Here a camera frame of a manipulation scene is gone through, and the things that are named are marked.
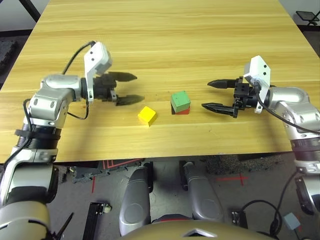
green cube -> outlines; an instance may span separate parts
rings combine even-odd
[[[171,95],[171,105],[176,113],[184,111],[190,107],[190,99],[186,91],[180,91]]]

black cable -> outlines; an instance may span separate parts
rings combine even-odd
[[[67,65],[65,66],[64,70],[62,71],[62,74],[66,74],[66,72],[68,71],[70,65],[72,64],[72,62],[74,61],[74,59],[76,58],[76,56],[84,49],[86,48],[87,46],[93,46],[95,45],[96,42],[95,41],[90,41],[88,43],[86,43],[85,45],[81,46],[74,54],[73,56],[70,58],[69,62],[67,63]],[[77,115],[74,115],[73,113],[71,112],[68,112],[68,114],[76,119],[80,119],[80,120],[85,120],[88,115],[89,115],[89,101],[88,101],[88,98],[85,99],[85,116],[84,117],[80,117],[80,116],[77,116]]]
[[[88,43],[86,43],[85,45],[81,46],[74,54],[73,56],[70,58],[69,62],[67,63],[67,65],[65,66],[64,70],[62,71],[62,74],[66,74],[66,72],[68,71],[70,65],[72,64],[72,62],[75,60],[76,56],[86,47],[88,46],[93,46],[95,45],[96,42],[95,41],[90,41]]]
[[[55,239],[56,240],[60,240],[61,239],[61,237],[64,234],[64,231],[66,230],[66,228],[68,227],[73,215],[74,215],[74,213],[72,212],[70,214],[70,216],[67,218],[67,220],[65,221],[65,223],[63,224],[63,226],[61,227],[60,231],[55,235]]]
[[[300,240],[300,237],[299,237],[296,229],[294,229],[294,233],[295,233],[295,235],[296,235],[296,238],[297,238],[298,240]]]
[[[279,212],[280,211],[280,207],[281,207],[281,204],[282,204],[282,201],[284,199],[284,196],[285,196],[285,192],[290,184],[290,182],[292,181],[292,179],[295,177],[295,175],[297,174],[298,172],[295,171],[290,177],[289,179],[286,181],[283,189],[282,189],[282,192],[281,192],[281,195],[280,195],[280,199],[279,199],[279,203],[278,203],[278,206],[277,206],[277,211]],[[270,225],[270,234],[271,235],[278,235],[280,230],[281,230],[281,227],[280,224],[278,225],[278,220],[277,220],[277,214],[274,213],[274,218],[273,218],[273,221]]]
[[[250,206],[250,205],[252,205],[252,204],[255,204],[255,203],[265,203],[265,204],[270,205],[270,206],[275,210],[276,216],[278,216],[278,218],[279,218],[279,229],[281,229],[282,223],[283,223],[281,214],[280,214],[279,210],[276,208],[276,206],[273,205],[271,202],[268,202],[268,201],[262,200],[262,199],[253,200],[253,201],[248,202],[246,205],[244,205],[244,206],[241,208],[240,211],[241,211],[241,212],[244,211],[248,206]],[[259,232],[259,233],[264,234],[264,235],[268,235],[269,237],[272,237],[272,238],[276,238],[276,239],[277,239],[277,235],[276,235],[276,234],[272,234],[271,232],[270,232],[270,234],[265,233],[265,232]]]
[[[24,115],[25,115],[25,118],[26,118],[26,121],[28,122],[28,127],[29,127],[29,131],[32,132],[32,125],[31,125],[31,120],[30,120],[30,115],[27,111],[27,102],[29,102],[31,99],[28,98],[28,99],[25,99],[23,101],[23,111],[24,111]],[[22,149],[24,149],[28,143],[29,143],[29,137],[26,137],[23,144],[4,162],[4,169],[6,169],[8,163],[13,159],[15,158],[21,151]]]
[[[281,207],[281,204],[282,204],[282,201],[284,199],[284,196],[285,196],[285,192],[289,186],[289,183],[292,181],[292,179],[295,177],[295,175],[297,174],[298,172],[295,171],[290,177],[289,179],[286,181],[283,189],[282,189],[282,192],[281,192],[281,195],[280,195],[280,199],[279,199],[279,203],[278,203],[278,206],[275,207],[272,203],[268,202],[268,201],[265,201],[265,200],[253,200],[253,201],[250,201],[248,202],[246,205],[244,205],[241,209],[241,211],[243,211],[246,207],[248,207],[249,205],[251,204],[254,204],[254,203],[266,203],[266,204],[269,204],[270,206],[273,207],[273,209],[275,210],[274,212],[274,218],[273,218],[273,221],[270,225],[270,228],[269,228],[269,234],[268,233],[265,233],[265,232],[260,232],[261,234],[264,234],[264,235],[268,235],[270,237],[273,237],[273,238],[277,238],[277,235],[279,234],[279,232],[281,231],[281,228],[282,228],[282,224],[283,224],[283,220],[282,220],[282,217],[281,217],[281,214],[280,214],[280,207]]]
[[[80,117],[80,116],[77,116],[77,115],[74,115],[72,114],[71,112],[68,112],[68,114],[76,119],[80,119],[80,120],[85,120],[87,119],[88,115],[89,115],[89,101],[88,99],[86,98],[85,99],[85,116],[84,117]]]
[[[318,131],[313,131],[311,129],[307,129],[307,128],[304,128],[302,126],[299,126],[299,125],[296,125],[286,119],[284,119],[283,117],[279,116],[278,114],[276,114],[275,112],[273,112],[271,109],[269,109],[261,100],[260,96],[259,96],[259,93],[260,93],[260,85],[255,85],[254,86],[254,90],[255,90],[255,94],[256,94],[256,99],[258,100],[259,104],[268,112],[270,113],[271,115],[273,115],[274,117],[276,117],[277,119],[280,119],[281,121],[285,122],[286,124],[292,126],[292,127],[295,127],[297,129],[300,129],[302,131],[305,131],[305,132],[309,132],[309,133],[312,133],[312,134],[317,134],[317,135],[320,135],[320,132]]]

block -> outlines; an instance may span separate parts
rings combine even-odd
[[[290,230],[294,230],[294,229],[296,229],[297,227],[300,226],[299,220],[297,219],[297,217],[292,212],[290,212],[289,214],[285,215],[283,217],[283,219],[284,219],[285,225]]]
[[[190,107],[186,110],[180,111],[180,112],[175,112],[174,107],[171,104],[171,114],[172,115],[187,115],[190,112]]]
[[[188,107],[186,110],[176,112],[175,114],[176,115],[188,115],[189,112],[190,112],[190,107]]]
[[[157,113],[154,110],[152,110],[150,107],[145,106],[139,112],[138,118],[143,124],[146,124],[150,127],[151,124],[156,120]]]
[[[171,105],[175,113],[187,110],[190,107],[190,99],[186,91],[176,92],[171,95]]]

wooden table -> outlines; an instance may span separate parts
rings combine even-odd
[[[129,106],[97,100],[87,120],[68,116],[58,162],[290,151],[282,123],[265,111],[247,109],[233,119],[201,107],[231,105],[233,89],[207,83],[241,76],[256,55],[271,67],[272,84],[303,88],[320,107],[319,58],[277,0],[51,0],[0,93],[1,162],[17,142],[23,100],[90,40],[107,45],[110,70],[138,77],[120,82],[116,92],[145,100]],[[69,74],[83,76],[83,54]],[[170,96],[182,90],[190,114],[171,115]],[[158,114],[151,127],[138,120],[144,106]],[[84,115],[84,107],[72,103],[69,111]]]

yellow cube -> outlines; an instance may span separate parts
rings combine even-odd
[[[143,124],[146,124],[150,127],[151,124],[156,120],[157,113],[154,110],[152,110],[150,107],[145,106],[141,110],[141,112],[139,112],[138,118]]]

